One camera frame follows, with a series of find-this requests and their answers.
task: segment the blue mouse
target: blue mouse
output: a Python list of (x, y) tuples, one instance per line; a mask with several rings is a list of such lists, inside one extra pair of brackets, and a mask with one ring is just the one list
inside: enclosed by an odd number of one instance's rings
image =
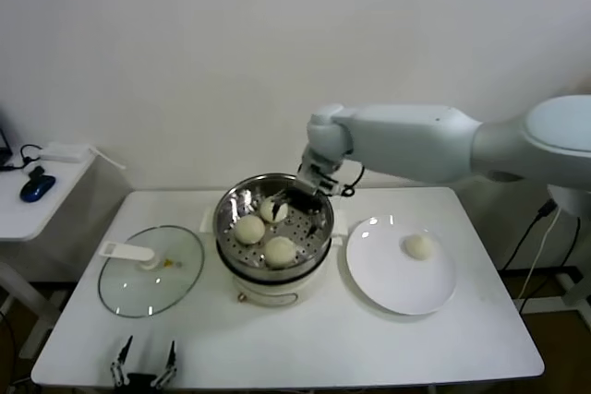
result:
[(23, 202), (36, 202), (49, 191), (55, 184), (52, 175), (40, 175), (30, 179), (20, 190), (20, 199)]

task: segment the white table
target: white table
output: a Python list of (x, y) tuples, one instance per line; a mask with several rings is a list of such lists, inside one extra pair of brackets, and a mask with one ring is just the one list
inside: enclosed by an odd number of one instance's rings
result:
[[(55, 177), (55, 185), (39, 201), (26, 203), (20, 200), (20, 188), (29, 181), (22, 171), (0, 173), (0, 242), (25, 242), (37, 237), (54, 216), (72, 188), (89, 169), (94, 154), (89, 151), (85, 161), (66, 163), (43, 161), (45, 173)], [(12, 161), (18, 165), (21, 159)]]
[[(26, 242), (39, 235), (89, 169), (94, 158), (94, 154), (89, 152), (88, 157), (80, 163), (44, 161), (43, 169), (47, 174), (53, 175), (56, 182), (45, 196), (33, 203), (23, 202), (19, 197), (20, 189), (29, 181), (26, 174), (19, 170), (1, 172), (0, 242)], [(20, 156), (14, 156), (11, 162), (18, 165), (22, 160)], [(52, 328), (59, 318), (60, 312), (56, 306), (63, 302), (67, 294), (56, 292), (52, 299), (46, 300), (26, 279), (4, 262), (0, 262), (0, 286), (10, 294), (0, 308), (3, 314), (6, 314), (16, 298), (40, 318), (20, 352), (20, 358), (31, 358), (47, 330)]]
[[(159, 224), (199, 230), (221, 192), (134, 192), (105, 239), (124, 242)], [(300, 305), (239, 304), (210, 234), (201, 277), (176, 306), (127, 319), (97, 294), (94, 256), (32, 371), (45, 386), (112, 386), (109, 363), (130, 335), (128, 372), (158, 374), (171, 340), (173, 388), (409, 386), (540, 375), (544, 364), (456, 195), (447, 188), (362, 189), (342, 199), (350, 228), (378, 214), (435, 230), (458, 269), (455, 296), (429, 316), (386, 312), (359, 292), (334, 247), (327, 278)]]

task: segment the white plate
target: white plate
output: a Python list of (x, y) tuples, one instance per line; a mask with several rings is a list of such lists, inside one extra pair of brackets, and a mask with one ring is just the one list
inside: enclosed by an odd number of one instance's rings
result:
[[(405, 253), (404, 239), (412, 234), (434, 241), (427, 260)], [(398, 223), (391, 215), (361, 222), (349, 236), (346, 256), (359, 288), (377, 304), (397, 313), (432, 313), (450, 300), (455, 290), (455, 264), (445, 245), (429, 230)]]

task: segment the white robotic arm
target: white robotic arm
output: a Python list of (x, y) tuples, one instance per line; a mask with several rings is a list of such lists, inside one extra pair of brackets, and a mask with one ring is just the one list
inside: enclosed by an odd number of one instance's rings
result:
[(510, 121), (484, 124), (446, 106), (331, 105), (308, 122), (297, 182), (311, 192), (337, 193), (340, 186), (332, 174), (343, 160), (427, 183), (471, 174), (526, 178), (554, 185), (550, 192), (568, 188), (567, 200), (586, 198), (591, 191), (591, 96), (559, 97)]

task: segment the floor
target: floor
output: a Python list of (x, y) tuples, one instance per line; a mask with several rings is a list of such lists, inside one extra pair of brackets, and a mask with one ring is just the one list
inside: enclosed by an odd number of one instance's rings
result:
[[(538, 286), (543, 277), (535, 276), (531, 286)], [(523, 283), (523, 278), (504, 279), (509, 292), (516, 296)], [(551, 281), (539, 296), (560, 295), (560, 285)], [(5, 294), (0, 293), (0, 304)], [(22, 345), (32, 329), (36, 317), (27, 308), (14, 303), (8, 313), (18, 347)], [(487, 394), (587, 394), (591, 392), (591, 333), (575, 312), (534, 314), (525, 316), (525, 323), (546, 363), (546, 372), (542, 377), (528, 380), (505, 381), (488, 387)], [(6, 392), (12, 367), (12, 345), (9, 330), (5, 322), (0, 323), (0, 393)], [(33, 361), (17, 359), (14, 379), (27, 376)], [(18, 387), (15, 394), (35, 392), (29, 382)], [(463, 387), (438, 387), (438, 394), (468, 392)], [(361, 391), (323, 391), (326, 394), (350, 393)], [(82, 391), (70, 388), (43, 388), (42, 394), (82, 394)], [(425, 388), (369, 388), (363, 394), (424, 394)]]

